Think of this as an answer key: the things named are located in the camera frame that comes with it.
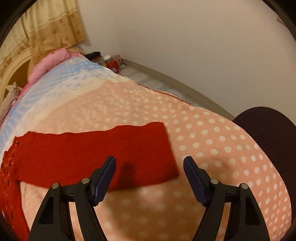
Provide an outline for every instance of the curtain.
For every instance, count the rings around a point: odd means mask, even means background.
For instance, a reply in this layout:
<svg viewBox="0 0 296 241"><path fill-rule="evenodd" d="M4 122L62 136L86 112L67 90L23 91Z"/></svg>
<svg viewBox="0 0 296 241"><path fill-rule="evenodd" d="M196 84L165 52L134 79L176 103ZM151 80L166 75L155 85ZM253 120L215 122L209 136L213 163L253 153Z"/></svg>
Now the curtain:
<svg viewBox="0 0 296 241"><path fill-rule="evenodd" d="M13 58L28 47L36 65L53 50L84 39L76 0L38 0L20 17L0 48L0 77Z"/></svg>

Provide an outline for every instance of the gray baseboard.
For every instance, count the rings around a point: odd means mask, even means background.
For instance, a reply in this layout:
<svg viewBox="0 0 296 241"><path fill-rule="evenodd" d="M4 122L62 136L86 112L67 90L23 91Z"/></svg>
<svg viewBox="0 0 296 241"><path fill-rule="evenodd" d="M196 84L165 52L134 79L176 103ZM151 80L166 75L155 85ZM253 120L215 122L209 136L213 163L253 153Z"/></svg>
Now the gray baseboard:
<svg viewBox="0 0 296 241"><path fill-rule="evenodd" d="M165 84L173 87L174 89L181 91L182 93L184 93L185 95L187 95L188 97L190 97L191 99L196 101L197 103L201 104L206 109L213 111L213 112L215 112L215 113L217 113L229 120L234 119L234 116L232 114L230 114L228 111L226 111L224 108L222 108L220 105L216 104L214 101L210 100L209 98L207 98L206 96L204 96L200 92L181 83L180 81L173 79L165 74L162 74L156 70L150 69L146 66L129 61L127 59L123 59L123 62L125 64L127 64L128 66L133 67L139 71L142 71L142 72L154 77L155 79L158 79L158 80L164 82Z"/></svg>

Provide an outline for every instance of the bed sheet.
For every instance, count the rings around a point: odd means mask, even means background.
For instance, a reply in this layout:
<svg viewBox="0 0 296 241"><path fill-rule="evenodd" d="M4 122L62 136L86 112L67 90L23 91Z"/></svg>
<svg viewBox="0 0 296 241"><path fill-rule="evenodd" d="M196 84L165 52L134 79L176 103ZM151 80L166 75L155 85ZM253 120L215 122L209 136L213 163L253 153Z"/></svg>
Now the bed sheet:
<svg viewBox="0 0 296 241"><path fill-rule="evenodd" d="M225 184L247 183L271 240L280 240L291 224L289 195L277 170L244 130L211 111L147 89L83 58L52 69L17 102L0 129L0 157L14 136L27 131L79 133L152 121L166 126L181 174L158 185L108 192L95 210L109 241L193 238L204 208L196 202L183 172L186 156ZM24 182L20 190L31 228L47 190ZM83 240L74 204L70 211L76 239ZM223 240L228 214L225 205L218 241Z"/></svg>

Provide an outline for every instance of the red garment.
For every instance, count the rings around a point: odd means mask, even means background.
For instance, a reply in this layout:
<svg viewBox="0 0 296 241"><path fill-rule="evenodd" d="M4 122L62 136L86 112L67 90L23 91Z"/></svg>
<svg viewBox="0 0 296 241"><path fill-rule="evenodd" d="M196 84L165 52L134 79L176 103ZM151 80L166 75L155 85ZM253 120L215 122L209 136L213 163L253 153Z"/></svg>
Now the red garment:
<svg viewBox="0 0 296 241"><path fill-rule="evenodd" d="M161 122L117 126L108 131L42 134L16 137L4 153L0 175L0 208L20 241L28 240L19 182L49 188L89 177L114 156L117 168L109 191L166 182L178 176L166 129Z"/></svg>

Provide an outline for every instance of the floor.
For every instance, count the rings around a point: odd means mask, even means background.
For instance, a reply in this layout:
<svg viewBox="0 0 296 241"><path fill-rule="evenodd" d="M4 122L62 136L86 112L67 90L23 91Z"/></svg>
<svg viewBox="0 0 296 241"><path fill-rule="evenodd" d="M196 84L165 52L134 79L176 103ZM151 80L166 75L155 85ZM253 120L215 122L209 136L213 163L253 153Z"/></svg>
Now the floor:
<svg viewBox="0 0 296 241"><path fill-rule="evenodd" d="M155 89L155 90L160 90L160 91L165 91L168 92L188 103L191 103L194 106L199 106L202 107L201 104L195 102L193 99L189 98L182 92L170 87L169 85L163 83L162 81L155 79L151 77L150 75L147 75L135 68L132 68L130 66L127 66L126 68L122 69L120 71L121 75L127 76L133 81L136 81L137 83L144 85L150 89Z"/></svg>

